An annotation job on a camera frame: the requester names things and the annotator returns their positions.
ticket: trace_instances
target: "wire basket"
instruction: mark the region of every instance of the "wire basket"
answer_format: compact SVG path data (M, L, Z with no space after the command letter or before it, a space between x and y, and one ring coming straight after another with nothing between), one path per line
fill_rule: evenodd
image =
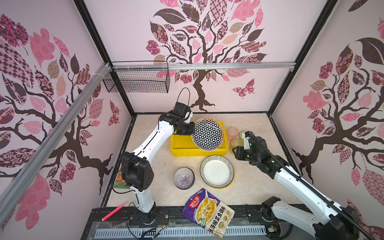
M168 63L166 61L135 61L135 63L140 62L152 62L155 65L136 64L114 68L104 78L108 92L168 93L170 83Z

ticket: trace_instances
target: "black and white patterned plate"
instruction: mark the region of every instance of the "black and white patterned plate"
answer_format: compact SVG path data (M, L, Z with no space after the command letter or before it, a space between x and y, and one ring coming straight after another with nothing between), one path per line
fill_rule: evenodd
M212 118L200 118L195 122L195 133L192 140L204 151L214 151L224 142L224 128Z
M206 184L213 188L228 187L235 178L235 171L228 159L212 155L204 159L200 165L200 175Z

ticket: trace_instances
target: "purple food package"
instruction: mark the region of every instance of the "purple food package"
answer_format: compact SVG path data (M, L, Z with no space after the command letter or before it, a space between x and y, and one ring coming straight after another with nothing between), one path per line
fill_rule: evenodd
M191 196L183 209L183 215L219 238L223 238L235 211L210 194L206 189Z

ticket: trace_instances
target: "marble floor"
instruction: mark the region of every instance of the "marble floor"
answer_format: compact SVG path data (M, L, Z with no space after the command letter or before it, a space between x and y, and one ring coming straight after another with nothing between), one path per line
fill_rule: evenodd
M132 152L144 142L157 125L158 117L157 114L137 116L126 151ZM226 129L232 126L239 129L239 131L252 131L256 136L266 140L268 149L274 155L286 159L265 113L195 114L192 121L203 117L223 121ZM151 164L154 180L150 189L156 205L185 205L188 198L203 187L227 205L261 204L271 196L279 197L288 204L301 203L288 189L271 179L267 174L262 173L256 166L251 166L247 161L238 161L230 151L227 152L225 157L233 165L235 178L229 187L214 189L207 185L200 176L200 164L206 157L174 157L170 151L170 140L166 140ZM195 183L188 190L180 190L173 183L175 172L182 167L192 169L195 174ZM125 192L127 190L116 189L116 191ZM111 192L107 207L119 206L126 200L137 204L136 197L132 192L126 194Z

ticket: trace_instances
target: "pink marker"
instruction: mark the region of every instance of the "pink marker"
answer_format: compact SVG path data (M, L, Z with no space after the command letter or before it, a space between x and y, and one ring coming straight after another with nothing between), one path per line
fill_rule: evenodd
M121 204L120 206L118 206L115 210L111 211L108 215L106 215L105 217L103 217L101 220L102 220L102 221L107 220L110 216L112 216L113 214L115 214L118 210L120 210L122 207L124 207L127 203L128 203L128 201L123 202L123 204Z

